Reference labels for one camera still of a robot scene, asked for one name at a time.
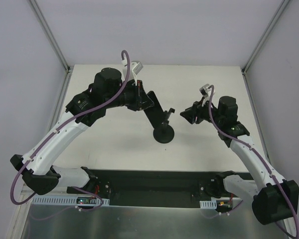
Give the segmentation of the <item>black smartphone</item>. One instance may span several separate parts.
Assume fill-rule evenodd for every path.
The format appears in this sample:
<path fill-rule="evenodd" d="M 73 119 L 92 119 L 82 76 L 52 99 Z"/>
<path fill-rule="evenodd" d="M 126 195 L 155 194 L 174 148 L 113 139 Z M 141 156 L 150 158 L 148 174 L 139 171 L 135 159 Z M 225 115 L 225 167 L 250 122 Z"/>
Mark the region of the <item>black smartphone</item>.
<path fill-rule="evenodd" d="M 147 96 L 153 101 L 152 107 L 144 110 L 150 124 L 154 129 L 164 129 L 168 125 L 169 111 L 164 111 L 156 97 L 154 91 L 149 91 Z"/>

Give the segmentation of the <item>black phone stand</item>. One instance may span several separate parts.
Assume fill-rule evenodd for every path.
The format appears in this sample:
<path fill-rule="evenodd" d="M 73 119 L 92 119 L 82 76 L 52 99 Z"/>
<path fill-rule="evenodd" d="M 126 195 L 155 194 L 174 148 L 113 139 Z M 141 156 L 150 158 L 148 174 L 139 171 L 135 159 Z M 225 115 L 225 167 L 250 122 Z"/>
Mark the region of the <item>black phone stand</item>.
<path fill-rule="evenodd" d="M 153 130 L 153 137 L 157 142 L 167 144 L 174 139 L 174 129 L 169 125 L 169 117 L 174 113 L 175 109 L 173 108 L 164 111 L 164 119 L 162 123 Z"/>

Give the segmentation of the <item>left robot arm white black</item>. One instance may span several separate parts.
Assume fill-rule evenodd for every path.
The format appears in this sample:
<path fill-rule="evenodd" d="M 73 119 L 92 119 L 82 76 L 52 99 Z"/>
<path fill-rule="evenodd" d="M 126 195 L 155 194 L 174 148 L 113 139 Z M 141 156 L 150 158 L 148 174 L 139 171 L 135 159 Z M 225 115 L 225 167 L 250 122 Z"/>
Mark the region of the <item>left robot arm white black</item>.
<path fill-rule="evenodd" d="M 144 111 L 154 106 L 142 81 L 137 79 L 141 69 L 140 66 L 123 69 L 129 75 L 125 85 L 119 70 L 102 69 L 88 89 L 73 97 L 56 125 L 32 151 L 11 158 L 12 165 L 21 171 L 30 189 L 38 195 L 45 195 L 56 187 L 78 187 L 85 194 L 94 191 L 96 178 L 88 168 L 62 168 L 54 162 L 77 136 L 105 116 L 107 109 L 126 106 L 132 111 Z"/>

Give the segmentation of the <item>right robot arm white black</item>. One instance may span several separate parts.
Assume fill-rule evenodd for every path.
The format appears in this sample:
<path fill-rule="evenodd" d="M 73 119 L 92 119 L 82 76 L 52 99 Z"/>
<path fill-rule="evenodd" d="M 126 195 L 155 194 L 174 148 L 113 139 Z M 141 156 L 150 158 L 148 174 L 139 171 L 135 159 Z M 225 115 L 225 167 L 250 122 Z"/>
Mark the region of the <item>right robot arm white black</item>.
<path fill-rule="evenodd" d="M 214 184 L 215 193 L 232 193 L 251 205 L 256 219 L 263 225 L 296 216 L 299 186 L 286 180 L 255 149 L 250 133 L 238 121 L 238 105 L 230 96 L 220 98 L 218 106 L 202 99 L 180 113 L 190 124 L 215 123 L 220 139 L 243 162 L 255 181 L 252 185 L 233 171 L 221 173 Z"/>

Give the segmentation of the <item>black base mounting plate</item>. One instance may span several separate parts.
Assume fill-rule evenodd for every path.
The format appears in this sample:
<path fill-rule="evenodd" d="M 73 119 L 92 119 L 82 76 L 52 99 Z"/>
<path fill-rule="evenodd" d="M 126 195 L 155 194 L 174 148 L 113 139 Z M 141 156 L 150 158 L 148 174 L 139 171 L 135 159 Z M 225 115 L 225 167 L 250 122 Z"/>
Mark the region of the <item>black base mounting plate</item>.
<path fill-rule="evenodd" d="M 216 172 L 92 170 L 90 188 L 111 206 L 199 208 L 217 189 Z"/>

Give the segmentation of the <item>right aluminium frame post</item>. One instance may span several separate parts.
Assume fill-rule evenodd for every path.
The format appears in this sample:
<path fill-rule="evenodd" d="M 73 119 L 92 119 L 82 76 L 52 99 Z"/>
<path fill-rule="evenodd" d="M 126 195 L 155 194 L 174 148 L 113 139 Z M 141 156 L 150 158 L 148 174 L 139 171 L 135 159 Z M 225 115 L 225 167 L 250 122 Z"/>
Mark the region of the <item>right aluminium frame post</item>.
<path fill-rule="evenodd" d="M 292 0 L 282 0 L 279 4 L 277 10 L 275 11 L 274 15 L 270 19 L 268 25 L 266 26 L 264 32 L 262 33 L 260 39 L 258 40 L 256 46 L 254 47 L 251 55 L 249 56 L 245 65 L 241 68 L 242 75 L 246 75 L 252 64 L 254 63 L 255 59 L 261 52 L 262 48 L 264 47 L 266 41 L 269 39 L 271 33 L 275 29 L 276 25 L 278 24 L 280 18 L 286 11 L 287 7 L 290 5 Z"/>

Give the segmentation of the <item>aluminium frame post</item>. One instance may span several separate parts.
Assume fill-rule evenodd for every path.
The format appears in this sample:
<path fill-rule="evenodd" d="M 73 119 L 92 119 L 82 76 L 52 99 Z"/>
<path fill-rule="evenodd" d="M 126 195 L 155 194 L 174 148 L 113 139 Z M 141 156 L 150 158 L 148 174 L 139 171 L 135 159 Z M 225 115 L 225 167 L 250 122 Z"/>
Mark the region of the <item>aluminium frame post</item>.
<path fill-rule="evenodd" d="M 38 23 L 40 24 L 50 46 L 52 47 L 56 57 L 58 58 L 62 68 L 65 70 L 66 73 L 69 73 L 71 70 L 71 66 L 67 62 L 58 42 L 56 41 L 56 38 L 43 14 L 43 11 L 41 10 L 38 2 L 36 0 L 28 0 L 27 3 L 31 7 Z"/>
<path fill-rule="evenodd" d="M 266 41 L 269 39 L 271 33 L 275 29 L 276 25 L 278 24 L 280 18 L 286 11 L 287 7 L 290 5 L 292 0 L 282 0 L 279 4 L 277 10 L 275 11 L 274 15 L 270 19 L 268 25 L 266 26 L 264 32 L 262 33 L 260 39 L 258 40 L 256 46 L 254 47 L 251 55 L 249 56 L 245 65 L 241 68 L 242 75 L 246 75 L 252 64 L 254 63 L 255 59 L 261 52 L 262 48 L 264 47 Z"/>

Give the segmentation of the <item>left aluminium frame post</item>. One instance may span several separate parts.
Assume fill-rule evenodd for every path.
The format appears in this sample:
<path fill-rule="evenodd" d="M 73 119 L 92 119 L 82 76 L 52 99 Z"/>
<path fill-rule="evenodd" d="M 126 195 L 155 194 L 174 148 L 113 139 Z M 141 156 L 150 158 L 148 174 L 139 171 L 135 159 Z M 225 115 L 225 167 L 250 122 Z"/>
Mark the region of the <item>left aluminium frame post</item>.
<path fill-rule="evenodd" d="M 43 14 L 43 11 L 41 10 L 38 2 L 36 0 L 28 0 L 27 3 L 31 7 L 38 23 L 40 24 L 50 46 L 52 47 L 56 57 L 58 58 L 62 68 L 65 70 L 66 73 L 69 73 L 71 70 L 71 66 L 67 62 L 58 42 L 56 41 L 56 38 Z"/>

